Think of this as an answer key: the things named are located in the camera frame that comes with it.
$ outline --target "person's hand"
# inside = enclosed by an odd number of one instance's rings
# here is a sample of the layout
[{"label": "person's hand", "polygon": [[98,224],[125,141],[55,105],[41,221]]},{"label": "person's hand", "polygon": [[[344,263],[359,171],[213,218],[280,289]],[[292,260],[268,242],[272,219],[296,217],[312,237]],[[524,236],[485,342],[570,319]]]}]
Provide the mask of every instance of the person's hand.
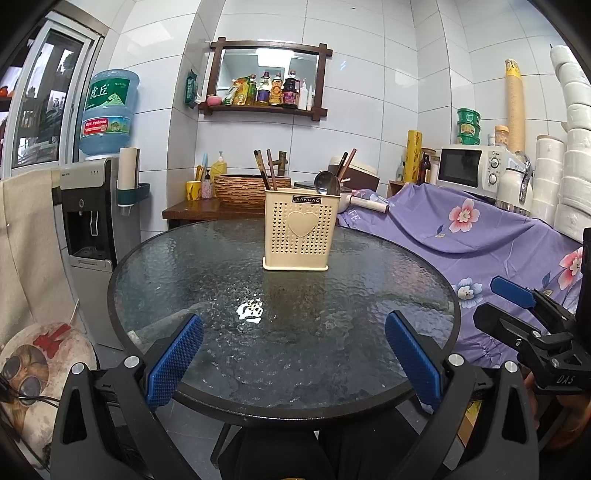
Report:
[{"label": "person's hand", "polygon": [[[537,419],[538,401],[535,398],[533,387],[535,383],[534,374],[530,374],[525,379],[525,387],[530,398],[531,409],[534,413],[535,428],[540,426]],[[556,395],[556,400],[565,408],[570,410],[564,424],[560,430],[548,442],[548,450],[559,450],[572,444],[581,433],[583,433],[589,419],[591,418],[591,394],[582,395]]]}]

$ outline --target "yellow roll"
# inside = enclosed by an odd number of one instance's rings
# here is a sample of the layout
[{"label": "yellow roll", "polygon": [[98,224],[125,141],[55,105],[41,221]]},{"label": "yellow roll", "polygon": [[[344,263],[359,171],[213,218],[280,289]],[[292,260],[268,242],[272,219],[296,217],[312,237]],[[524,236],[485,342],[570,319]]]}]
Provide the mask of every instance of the yellow roll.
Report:
[{"label": "yellow roll", "polygon": [[407,158],[404,163],[404,182],[416,183],[418,178],[418,166],[421,162],[421,146],[423,134],[417,130],[408,131]]},{"label": "yellow roll", "polygon": [[509,127],[509,150],[525,151],[525,100],[519,65],[515,60],[505,60],[507,85],[507,117]]}]

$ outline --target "green container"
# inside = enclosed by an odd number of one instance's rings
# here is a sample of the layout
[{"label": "green container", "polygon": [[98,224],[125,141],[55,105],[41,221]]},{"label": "green container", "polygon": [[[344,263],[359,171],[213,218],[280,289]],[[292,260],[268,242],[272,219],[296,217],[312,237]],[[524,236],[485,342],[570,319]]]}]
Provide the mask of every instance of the green container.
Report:
[{"label": "green container", "polygon": [[472,135],[458,134],[457,143],[459,145],[480,145],[480,138]]},{"label": "green container", "polygon": [[463,122],[457,123],[457,132],[459,134],[471,135],[473,137],[480,136],[480,125],[466,124]]},{"label": "green container", "polygon": [[457,111],[457,118],[463,124],[480,124],[480,114],[475,110],[470,110],[469,108],[460,108]]}]

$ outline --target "screw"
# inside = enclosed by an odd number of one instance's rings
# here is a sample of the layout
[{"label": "screw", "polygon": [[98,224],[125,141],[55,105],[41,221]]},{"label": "screw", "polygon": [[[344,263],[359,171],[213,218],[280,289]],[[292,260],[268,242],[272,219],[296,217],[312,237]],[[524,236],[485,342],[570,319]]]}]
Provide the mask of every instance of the screw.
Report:
[{"label": "screw", "polygon": [[459,367],[464,364],[464,358],[457,353],[452,353],[450,356],[447,357],[447,360],[454,366]]},{"label": "screw", "polygon": [[139,365],[139,358],[137,358],[135,355],[132,355],[127,357],[123,363],[127,368],[134,368]]},{"label": "screw", "polygon": [[72,365],[72,373],[74,375],[81,374],[84,371],[84,364],[78,362],[77,364]]},{"label": "screw", "polygon": [[505,362],[505,368],[508,372],[511,372],[512,374],[517,372],[517,364],[515,362],[512,362],[511,360]]}]

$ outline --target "heart design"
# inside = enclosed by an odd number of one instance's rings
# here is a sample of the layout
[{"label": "heart design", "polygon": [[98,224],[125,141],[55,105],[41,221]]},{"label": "heart design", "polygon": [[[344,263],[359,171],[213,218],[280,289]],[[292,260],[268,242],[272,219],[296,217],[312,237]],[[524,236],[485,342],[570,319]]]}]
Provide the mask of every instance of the heart design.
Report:
[{"label": "heart design", "polygon": [[287,226],[300,238],[308,235],[318,225],[318,216],[313,212],[291,212],[287,216]]}]

